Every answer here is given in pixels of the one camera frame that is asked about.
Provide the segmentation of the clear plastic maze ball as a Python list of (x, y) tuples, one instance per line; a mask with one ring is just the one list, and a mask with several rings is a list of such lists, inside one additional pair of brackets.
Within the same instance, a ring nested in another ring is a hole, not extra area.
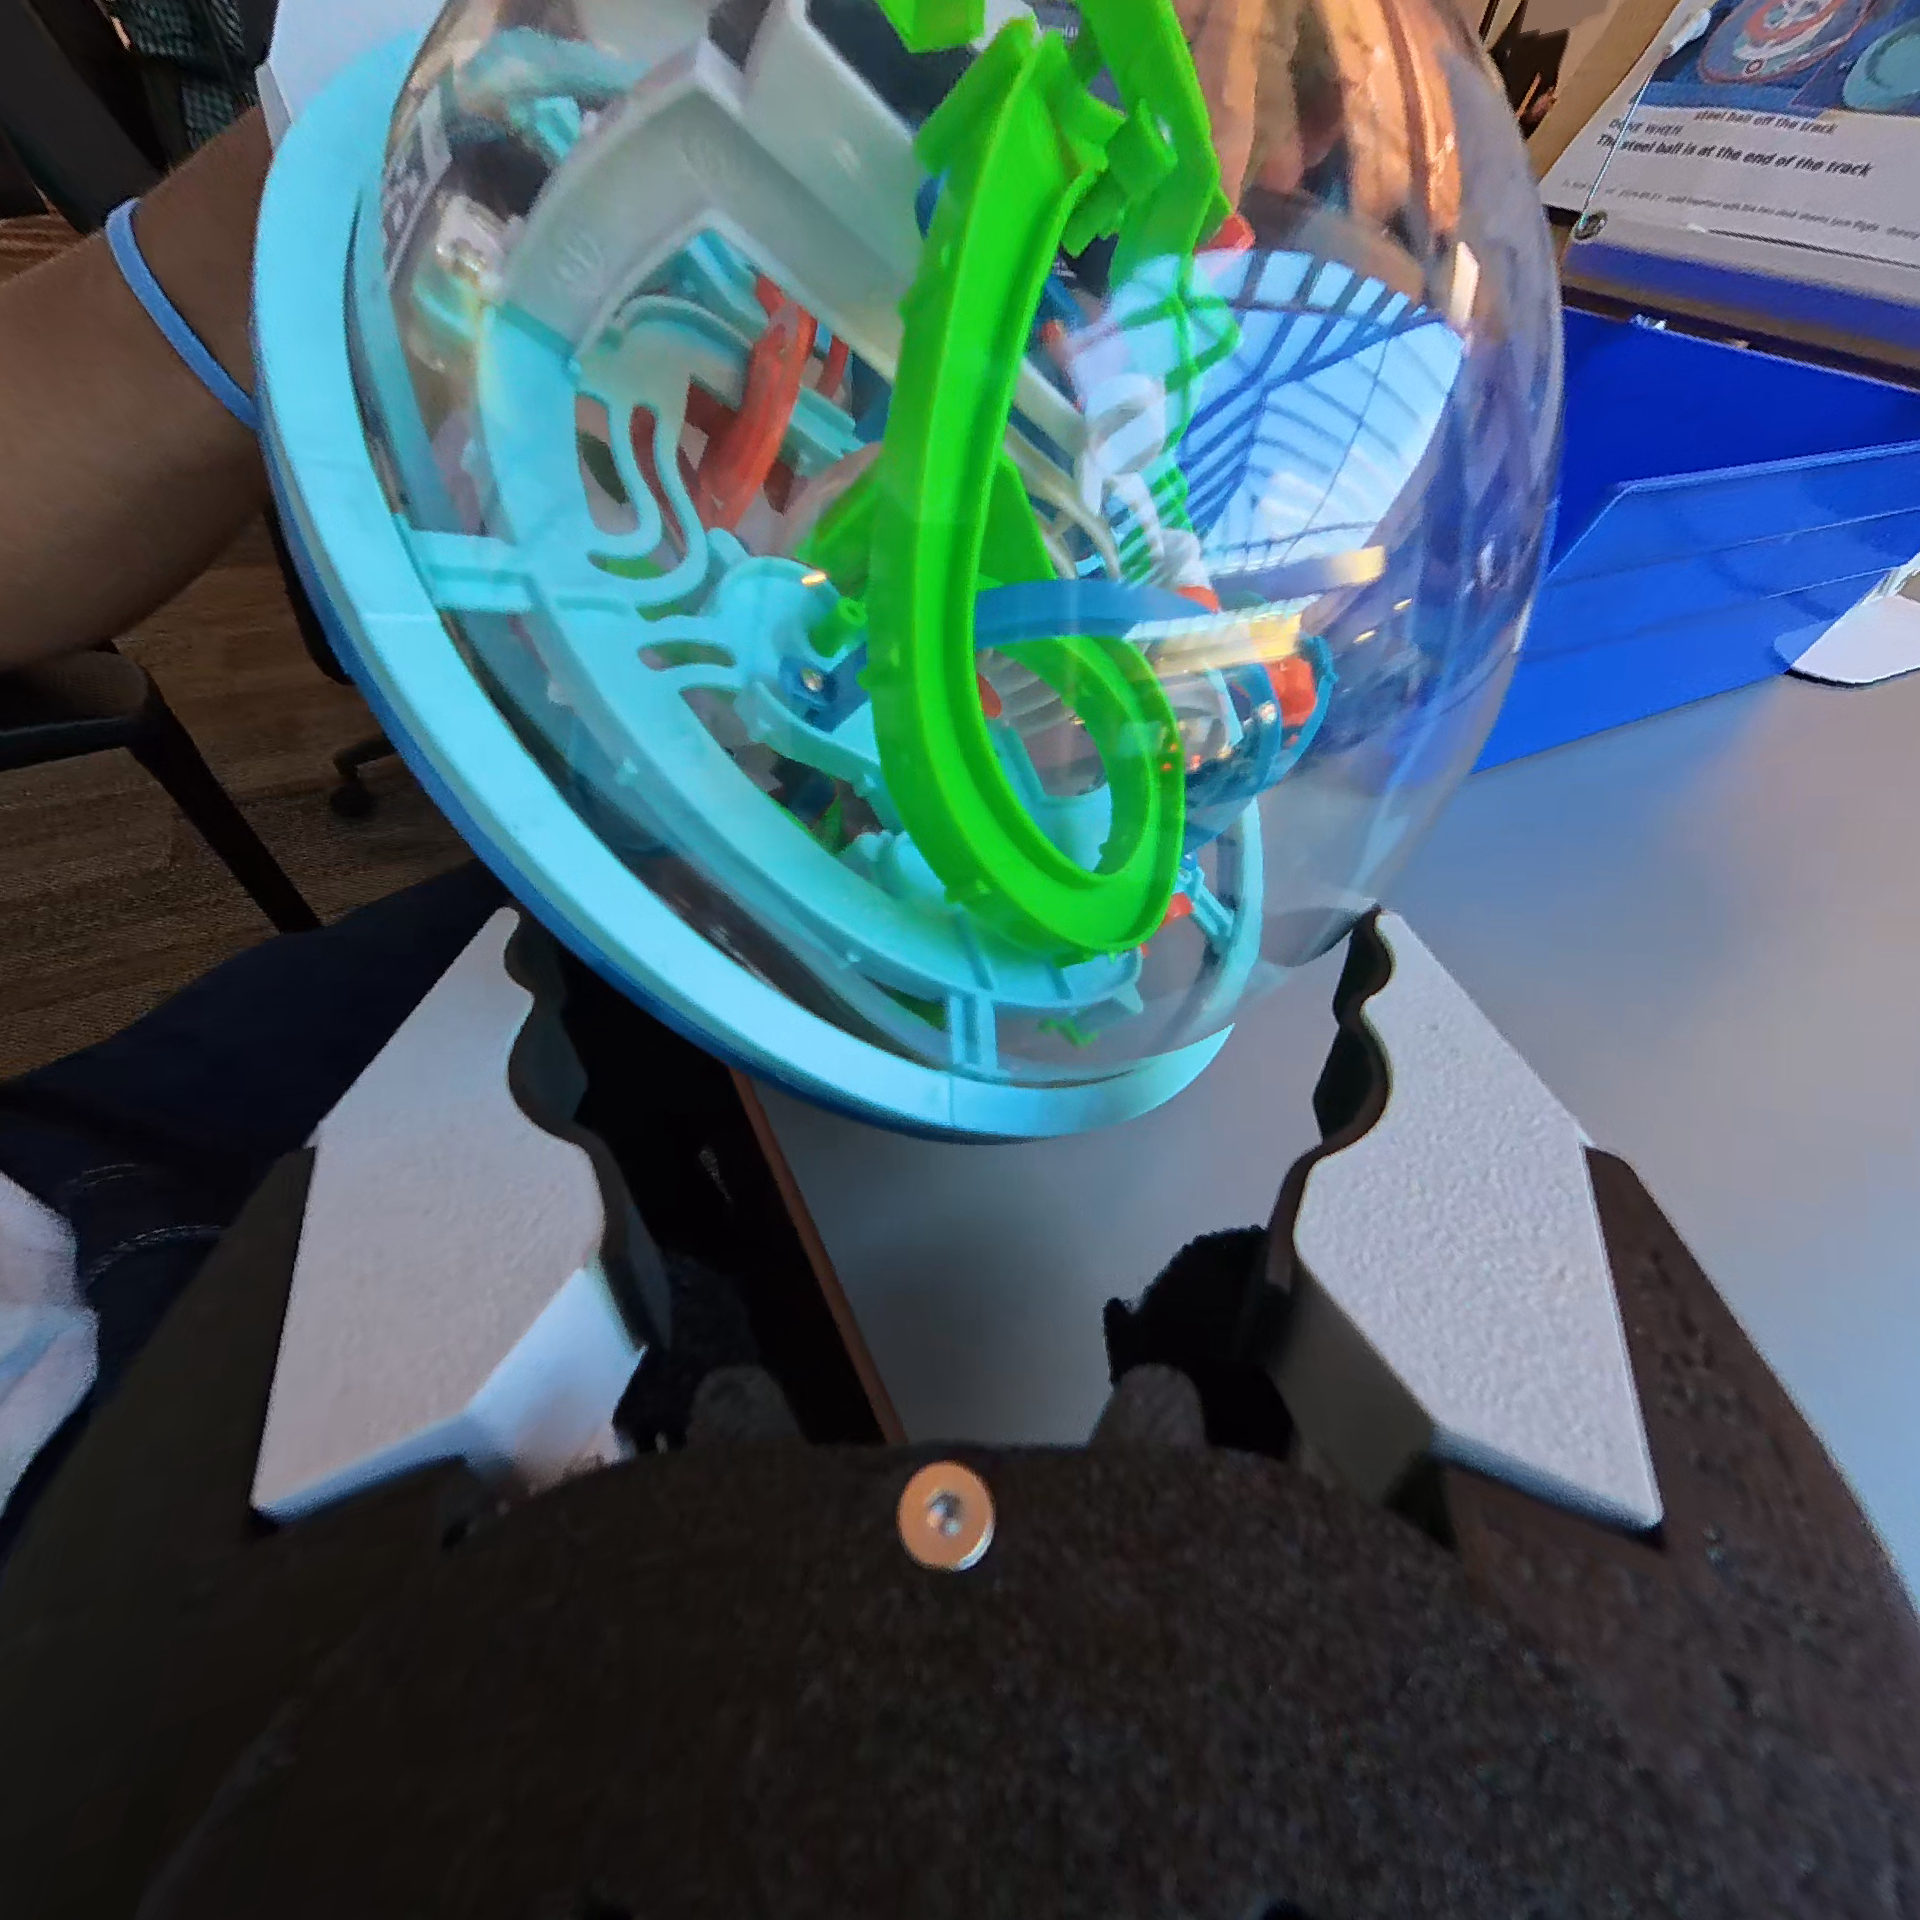
[(1565, 322), (1465, 4), (277, 4), (260, 436), (469, 846), (733, 1066), (1186, 1089), (1475, 765)]

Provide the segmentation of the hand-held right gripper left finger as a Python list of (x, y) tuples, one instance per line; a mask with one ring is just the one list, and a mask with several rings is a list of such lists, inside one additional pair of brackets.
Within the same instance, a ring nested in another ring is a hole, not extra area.
[(558, 950), (493, 912), (312, 1132), (253, 1507), (294, 1521), (447, 1461), (545, 1490), (633, 1455), (668, 1276), (578, 1120)]

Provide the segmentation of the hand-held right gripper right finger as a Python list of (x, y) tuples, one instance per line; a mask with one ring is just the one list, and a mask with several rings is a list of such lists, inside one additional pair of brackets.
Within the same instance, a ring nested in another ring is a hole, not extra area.
[(1260, 1363), (1295, 1429), (1383, 1506), (1454, 1467), (1659, 1529), (1591, 1135), (1393, 912), (1354, 926), (1334, 1017), (1268, 1229)]

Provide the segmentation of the person's dark blue pants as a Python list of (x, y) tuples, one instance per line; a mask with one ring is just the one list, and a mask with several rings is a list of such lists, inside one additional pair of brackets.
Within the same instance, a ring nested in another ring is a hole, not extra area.
[(4, 1081), (4, 1176), (74, 1233), (103, 1393), (506, 900), (466, 863), (247, 950), (124, 1031)]

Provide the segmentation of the person's left forearm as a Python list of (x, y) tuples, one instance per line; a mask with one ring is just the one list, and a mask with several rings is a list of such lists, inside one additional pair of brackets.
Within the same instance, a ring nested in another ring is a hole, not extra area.
[[(135, 204), (159, 288), (253, 397), (254, 243), (272, 162), (251, 107)], [(164, 337), (92, 234), (2, 291), (2, 666), (126, 633), (263, 509), (254, 429)]]

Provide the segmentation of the blue plastic bin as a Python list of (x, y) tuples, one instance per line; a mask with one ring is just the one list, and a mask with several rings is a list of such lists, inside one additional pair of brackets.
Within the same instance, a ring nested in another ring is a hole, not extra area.
[(1549, 567), (1482, 771), (1776, 678), (1916, 557), (1915, 386), (1579, 305), (1565, 375)]

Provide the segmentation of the blue wristband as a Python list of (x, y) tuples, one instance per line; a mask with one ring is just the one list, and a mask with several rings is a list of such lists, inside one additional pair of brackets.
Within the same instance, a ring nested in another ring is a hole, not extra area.
[(138, 304), (156, 333), (181, 362), (181, 367), (212, 397), (244, 432), (260, 434), (260, 411), (251, 391), (237, 382), (219, 356), (209, 347), (191, 319), (173, 300), (140, 248), (135, 215), (138, 201), (126, 198), (107, 215), (105, 237), (108, 256), (129, 296)]

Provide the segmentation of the person's white t-shirt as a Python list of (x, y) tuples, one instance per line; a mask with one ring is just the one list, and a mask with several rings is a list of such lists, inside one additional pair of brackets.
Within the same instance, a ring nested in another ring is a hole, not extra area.
[(85, 1302), (70, 1226), (2, 1177), (2, 1504), (98, 1377), (98, 1317)]

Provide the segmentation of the printed instruction sheet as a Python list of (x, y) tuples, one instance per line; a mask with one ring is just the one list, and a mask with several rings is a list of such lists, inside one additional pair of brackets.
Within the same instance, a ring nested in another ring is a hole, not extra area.
[(1613, 225), (1918, 264), (1918, 5), (1690, 4), (1549, 170)]

